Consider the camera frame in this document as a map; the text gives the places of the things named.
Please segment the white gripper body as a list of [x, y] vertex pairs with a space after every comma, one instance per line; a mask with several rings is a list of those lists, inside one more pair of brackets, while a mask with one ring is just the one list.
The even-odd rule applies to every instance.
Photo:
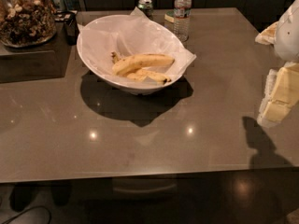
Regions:
[[274, 49], [284, 61], [299, 61], [299, 0], [294, 0], [280, 17], [276, 29]]

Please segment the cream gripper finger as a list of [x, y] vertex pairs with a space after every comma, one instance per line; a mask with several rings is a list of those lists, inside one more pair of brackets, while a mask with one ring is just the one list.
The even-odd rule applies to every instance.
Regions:
[[271, 69], [266, 77], [257, 122], [266, 128], [283, 121], [299, 102], [299, 63], [286, 62], [279, 70]]
[[277, 21], [272, 23], [255, 37], [255, 41], [263, 45], [273, 45], [275, 43], [277, 26]]

